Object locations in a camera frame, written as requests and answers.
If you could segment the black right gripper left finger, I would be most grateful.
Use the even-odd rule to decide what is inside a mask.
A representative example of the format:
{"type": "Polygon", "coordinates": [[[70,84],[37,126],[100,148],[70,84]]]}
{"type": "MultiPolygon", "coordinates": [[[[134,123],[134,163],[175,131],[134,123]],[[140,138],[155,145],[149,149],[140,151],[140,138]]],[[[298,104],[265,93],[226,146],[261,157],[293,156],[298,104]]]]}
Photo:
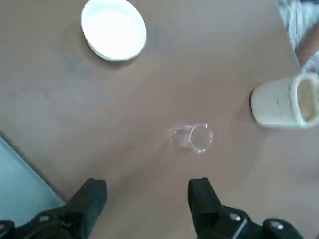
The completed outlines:
{"type": "Polygon", "coordinates": [[[62,207],[42,211],[20,227],[1,220],[2,239],[87,239],[107,202],[105,180],[89,178],[62,207]]]}

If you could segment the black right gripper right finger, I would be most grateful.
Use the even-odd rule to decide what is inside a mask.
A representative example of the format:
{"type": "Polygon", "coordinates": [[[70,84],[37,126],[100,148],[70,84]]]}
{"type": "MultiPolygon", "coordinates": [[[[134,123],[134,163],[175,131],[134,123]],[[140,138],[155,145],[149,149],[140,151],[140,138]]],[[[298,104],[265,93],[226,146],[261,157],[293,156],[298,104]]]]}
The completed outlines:
{"type": "Polygon", "coordinates": [[[243,210],[223,205],[207,178],[191,179],[187,199],[198,239],[301,239],[289,222],[253,222],[243,210]]]}

